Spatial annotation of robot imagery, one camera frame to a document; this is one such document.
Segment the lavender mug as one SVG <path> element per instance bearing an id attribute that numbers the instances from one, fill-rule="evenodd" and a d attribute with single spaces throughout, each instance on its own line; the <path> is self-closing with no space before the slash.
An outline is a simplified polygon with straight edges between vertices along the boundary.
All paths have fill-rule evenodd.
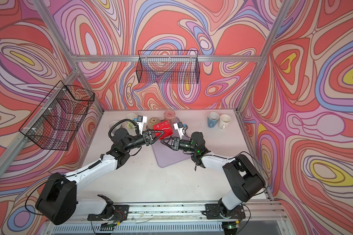
<path id="1" fill-rule="evenodd" d="M 121 127 L 121 124 L 117 125 L 118 122 L 119 122 L 118 120 L 112 121 L 112 122 L 109 124 L 109 129 L 111 129 L 112 127 L 114 127 L 113 130 L 119 129 L 119 128 Z"/>

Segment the red mug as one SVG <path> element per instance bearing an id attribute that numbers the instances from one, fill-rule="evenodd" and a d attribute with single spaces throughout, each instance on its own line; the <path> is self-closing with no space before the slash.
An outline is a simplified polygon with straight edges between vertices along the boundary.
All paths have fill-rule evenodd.
<path id="1" fill-rule="evenodd" d="M 159 140 L 171 137 L 173 135 L 172 126 L 168 120 L 164 120 L 158 124 L 153 125 L 153 130 L 163 131 L 163 133 L 156 133 Z"/>

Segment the lavender tray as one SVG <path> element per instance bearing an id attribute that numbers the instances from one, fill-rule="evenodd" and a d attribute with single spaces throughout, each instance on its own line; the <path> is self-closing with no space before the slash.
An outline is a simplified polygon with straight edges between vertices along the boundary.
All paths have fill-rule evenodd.
<path id="1" fill-rule="evenodd" d="M 161 140 L 158 140 L 155 144 L 153 144 L 152 148 L 159 167 L 168 167 L 181 161 L 190 159 L 190 156 L 184 154 L 182 150 L 174 151 L 163 145 Z"/>

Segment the pink patterned mug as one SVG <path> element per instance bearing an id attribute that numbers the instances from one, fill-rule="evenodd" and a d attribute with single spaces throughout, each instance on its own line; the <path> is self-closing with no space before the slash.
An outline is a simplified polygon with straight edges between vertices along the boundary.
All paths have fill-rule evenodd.
<path id="1" fill-rule="evenodd" d="M 176 114 L 173 110 L 167 110 L 164 112 L 164 119 L 167 120 L 170 124 L 174 124 Z"/>

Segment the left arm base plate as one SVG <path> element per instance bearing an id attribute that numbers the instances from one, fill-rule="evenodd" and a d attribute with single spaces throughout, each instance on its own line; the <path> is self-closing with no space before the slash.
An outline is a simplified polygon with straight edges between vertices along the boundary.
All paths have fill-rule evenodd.
<path id="1" fill-rule="evenodd" d="M 100 214 L 89 214 L 88 221 L 125 221 L 127 220 L 129 212 L 129 205 L 120 204 L 113 206 L 106 206 Z"/>

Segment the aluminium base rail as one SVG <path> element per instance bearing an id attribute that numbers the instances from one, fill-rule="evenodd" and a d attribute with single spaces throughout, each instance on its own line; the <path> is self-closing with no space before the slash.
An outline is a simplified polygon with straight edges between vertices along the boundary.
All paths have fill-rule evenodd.
<path id="1" fill-rule="evenodd" d="M 202 215 L 211 201 L 126 203 L 127 220 L 88 221 L 74 217 L 61 225 L 47 222 L 41 235 L 293 235 L 294 229 L 281 203 L 255 200 L 243 204 L 246 218 L 207 219 Z"/>

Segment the beige ceramic teapot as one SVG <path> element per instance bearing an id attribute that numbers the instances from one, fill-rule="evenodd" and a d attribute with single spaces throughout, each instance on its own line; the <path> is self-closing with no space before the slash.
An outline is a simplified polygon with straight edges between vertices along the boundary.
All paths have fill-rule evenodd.
<path id="1" fill-rule="evenodd" d="M 153 117 L 153 118 L 150 118 L 147 122 L 147 128 L 148 129 L 153 129 L 153 126 L 160 123 L 160 119 L 159 118 L 156 118 L 156 117 Z"/>

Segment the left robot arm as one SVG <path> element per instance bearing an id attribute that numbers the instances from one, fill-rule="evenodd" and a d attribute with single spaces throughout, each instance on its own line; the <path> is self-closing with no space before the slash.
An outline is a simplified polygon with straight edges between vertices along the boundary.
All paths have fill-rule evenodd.
<path id="1" fill-rule="evenodd" d="M 95 180 L 122 167 L 131 157 L 131 150 L 150 146 L 164 134 L 162 130 L 143 130 L 144 123 L 144 117 L 118 121 L 108 132 L 113 145 L 106 154 L 75 171 L 50 175 L 41 185 L 43 189 L 35 203 L 37 214 L 54 225 L 81 215 L 87 215 L 90 220 L 113 220 L 116 209 L 111 199 L 102 194 L 87 199 L 77 195 Z"/>

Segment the white mug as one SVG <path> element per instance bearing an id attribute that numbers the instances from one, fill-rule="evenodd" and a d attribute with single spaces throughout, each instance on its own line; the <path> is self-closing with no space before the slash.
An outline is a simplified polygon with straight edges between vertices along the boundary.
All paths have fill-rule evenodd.
<path id="1" fill-rule="evenodd" d="M 231 123 L 231 121 L 232 121 L 231 116 L 229 116 L 227 114 L 222 114 L 219 117 L 219 122 L 218 122 L 219 128 L 221 130 L 226 130 L 228 128 L 229 124 Z"/>

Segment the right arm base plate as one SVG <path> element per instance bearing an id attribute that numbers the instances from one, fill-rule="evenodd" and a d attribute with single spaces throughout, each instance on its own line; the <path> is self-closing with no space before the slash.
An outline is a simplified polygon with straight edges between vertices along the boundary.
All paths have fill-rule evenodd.
<path id="1" fill-rule="evenodd" d="M 202 211 L 202 215 L 206 216 L 207 219 L 236 219 L 241 221 L 246 218 L 242 205 L 238 205 L 234 209 L 228 210 L 218 203 L 205 204 L 205 210 Z"/>

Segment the blue floral mug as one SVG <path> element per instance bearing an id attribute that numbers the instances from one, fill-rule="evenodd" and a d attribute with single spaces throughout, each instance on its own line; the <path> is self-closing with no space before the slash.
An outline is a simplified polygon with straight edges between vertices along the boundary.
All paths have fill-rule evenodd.
<path id="1" fill-rule="evenodd" d="M 207 117 L 207 126 L 209 128 L 214 128 L 218 123 L 220 115 L 216 112 L 210 112 Z"/>

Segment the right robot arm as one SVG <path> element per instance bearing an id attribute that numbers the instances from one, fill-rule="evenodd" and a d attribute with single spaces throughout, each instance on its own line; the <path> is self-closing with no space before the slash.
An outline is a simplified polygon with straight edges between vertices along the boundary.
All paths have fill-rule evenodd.
<path id="1" fill-rule="evenodd" d="M 161 140 L 164 146 L 174 151 L 183 151 L 191 156 L 195 167 L 210 168 L 225 174 L 230 191 L 216 204 L 206 204 L 204 214 L 208 219 L 229 219 L 238 206 L 248 202 L 261 189 L 265 180 L 261 173 L 243 153 L 234 157 L 216 155 L 206 147 L 203 133 L 192 133 L 189 140 L 170 137 Z"/>

